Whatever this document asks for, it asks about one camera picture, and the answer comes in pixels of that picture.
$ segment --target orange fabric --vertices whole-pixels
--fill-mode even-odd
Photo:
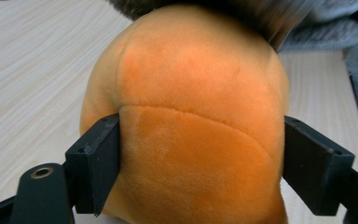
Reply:
[[[91,74],[81,132],[120,115],[107,215],[130,223],[285,223],[288,83],[259,35],[198,6],[155,10]]]

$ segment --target wooden table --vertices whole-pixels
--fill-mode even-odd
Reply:
[[[0,1],[0,201],[19,177],[62,163],[78,138],[80,106],[92,66],[131,22],[106,1]],[[282,54],[291,79],[290,116],[356,154],[358,111],[340,51]],[[315,217],[282,182],[291,223],[342,223]],[[76,215],[76,223],[120,223]]]

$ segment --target screw hole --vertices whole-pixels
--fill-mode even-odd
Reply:
[[[334,153],[338,156],[342,155],[342,152],[341,151],[338,151],[338,150],[334,150]]]
[[[31,173],[31,178],[33,179],[40,179],[44,178],[48,175],[51,175],[53,173],[54,169],[51,167],[42,167],[40,169],[37,169]]]

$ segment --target furry object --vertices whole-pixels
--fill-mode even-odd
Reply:
[[[288,80],[257,33],[172,5],[136,20],[95,65],[81,132],[120,115],[120,173],[104,212],[130,223],[286,223]]]

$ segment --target stitched seam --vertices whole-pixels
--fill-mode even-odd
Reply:
[[[179,110],[179,109],[177,109],[177,108],[167,107],[167,106],[164,106],[164,105],[136,105],[136,104],[133,104],[133,105],[122,105],[122,106],[120,107],[120,109],[123,108],[123,107],[126,107],[126,106],[134,106],[134,107],[138,106],[138,107],[150,107],[150,108],[167,109],[167,110],[172,110],[172,111],[175,111],[175,112],[178,112],[178,113],[183,113],[183,114],[189,114],[189,115],[192,115],[192,116],[200,117],[200,118],[203,118],[203,119],[207,119],[207,120],[209,120],[209,121],[212,121],[212,122],[216,122],[216,123],[222,124],[222,125],[224,125],[224,126],[230,128],[230,129],[232,129],[232,130],[234,130],[234,131],[236,131],[236,132],[239,132],[239,133],[241,133],[241,134],[244,134],[244,135],[246,135],[247,137],[249,137],[249,138],[251,138],[252,140],[254,140],[261,148],[263,148],[264,152],[268,155],[268,157],[269,157],[270,159],[272,159],[271,156],[269,155],[269,153],[267,152],[267,148],[266,148],[260,141],[258,141],[256,138],[254,138],[254,137],[250,134],[250,132],[242,131],[242,130],[240,130],[240,129],[238,129],[238,128],[232,126],[232,125],[229,125],[229,124],[223,122],[222,120],[211,119],[211,118],[205,117],[205,116],[203,116],[203,115],[201,115],[201,114],[196,114],[196,113],[194,113],[194,112],[189,112],[189,111],[185,111],[185,110]]]

